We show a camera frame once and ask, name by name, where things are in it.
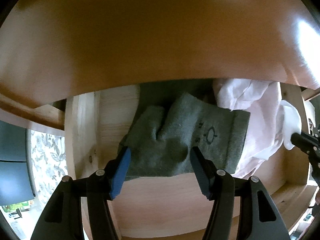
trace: white cloth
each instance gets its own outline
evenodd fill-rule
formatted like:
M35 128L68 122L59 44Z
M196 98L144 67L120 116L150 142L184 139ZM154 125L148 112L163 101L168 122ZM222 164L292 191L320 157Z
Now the white cloth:
M310 119L313 127L316 127L316 111L315 107L310 101L304 101L304 108L306 110L307 119Z
M213 89L219 107L251 113L234 177L252 176L283 142L292 149L291 135L301 132L301 118L294 106L282 100L279 82L218 79Z

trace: wooden beam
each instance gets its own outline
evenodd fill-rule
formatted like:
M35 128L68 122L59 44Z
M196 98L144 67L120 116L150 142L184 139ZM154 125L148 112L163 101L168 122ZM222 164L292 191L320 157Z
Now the wooden beam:
M33 109L0 94L0 110L2 110L0 111L0 119L4 122L41 132L48 132L47 129L40 126L43 125L55 130L60 130L60 132L51 130L48 133L63 133L64 112L53 106L44 105Z
M299 86L281 83L281 95L282 99L293 105L299 112L302 123L302 130L306 133L309 131L309 121L304 106L304 99L301 95L301 89Z

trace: floral curtain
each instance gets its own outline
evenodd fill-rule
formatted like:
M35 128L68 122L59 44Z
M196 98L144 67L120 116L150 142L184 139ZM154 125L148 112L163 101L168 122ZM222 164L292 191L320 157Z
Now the floral curtain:
M68 174L64 137L31 131L30 139L33 177L42 208Z

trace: wooden board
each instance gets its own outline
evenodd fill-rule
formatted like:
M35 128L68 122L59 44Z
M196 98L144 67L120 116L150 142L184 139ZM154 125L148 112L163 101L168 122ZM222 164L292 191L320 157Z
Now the wooden board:
M319 33L301 0L19 0L0 28L0 93L34 108L183 78L317 89L299 39Z
M30 121L26 118L22 118L15 114L11 114L2 109L0 109L0 120L3 122L7 122L9 124L13 124L13 125L34 130L34 131L49 133L49 134L63 136L63 137L65 136L64 130L55 129L37 122Z
M316 191L316 186L302 186L291 183L286 183L278 191L272 194L272 199L275 202L283 220L290 231L301 216L305 213L308 205ZM231 224L229 240L236 240L237 230L239 225L239 216L234 217ZM177 235L160 237L158 240L201 240L204 234L204 229ZM122 240L152 240L153 238L131 238L122 237Z
M64 112L50 105L32 109L0 94L0 110L0 119L5 122L16 122L19 126L24 127L26 125L22 120L23 118L30 121L30 123L38 123L56 130L64 130ZM8 112L9 115L1 114L4 111Z
M282 98L292 104L299 112L302 123L302 130L310 133L309 121L305 110L304 99L299 86L281 84ZM308 180L309 159L297 147L286 151L286 178L293 184L306 185Z
M68 169L74 167L75 170L72 177L88 176L115 158L118 143L128 132L138 100L137 86L103 90L99 95L84 94L74 97L73 101L68 99L66 152L69 152ZM257 176L271 194L286 181L284 155L281 148L257 170ZM112 202L114 220L121 235L130 237L174 236L202 230L207 225L212 205L213 202L201 194L193 173L127 181ZM239 198L234 209L234 216L238 215Z

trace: wooden panel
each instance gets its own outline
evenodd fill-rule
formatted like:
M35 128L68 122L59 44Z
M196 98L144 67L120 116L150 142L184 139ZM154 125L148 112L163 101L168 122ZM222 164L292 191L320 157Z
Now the wooden panel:
M290 231L308 209L317 186L287 183L272 195Z
M45 126L43 124L39 124L36 122L32 122L25 118L19 117L17 115L11 114L0 109L0 120L3 122L7 122L9 124L13 124L16 126L20 126L26 129L49 133L53 135L63 136L64 137L64 130L58 130L49 126Z
M285 156L286 149L284 146L281 146L268 161L262 163L254 174L261 180L270 195L286 183Z
M50 105L32 109L0 94L0 109L31 122L64 130L64 112Z
M305 213L316 189L316 186L302 186L286 183L272 195L272 199L275 202L288 231L293 228ZM238 225L239 216L234 217L232 220L229 240L236 240ZM160 237L158 240L201 240L204 231L205 230L203 229L182 235ZM122 237L122 240L151 239L153 238Z
M100 168L116 158L119 142L128 133L139 103L139 85L100 91L99 148Z
M299 86L281 84L282 98L292 104L299 112L302 123L302 130L310 133L309 122L306 115L304 99ZM286 150L286 178L294 184L306 185L309 171L308 156L297 147Z
M67 100L65 147L68 174L73 179L88 177L98 169L97 123L99 98L100 94L98 92L92 92ZM118 237L121 239L112 204L111 202L108 202L108 204ZM92 240L86 198L81 198L81 205L83 227L89 239Z
M304 99L301 95L301 89L299 86L290 84L280 84L282 99L293 105L299 112L302 123L302 130L309 133L309 122L306 115L304 106Z
M301 0L19 0L0 28L0 93L37 107L183 78L317 89L319 33Z

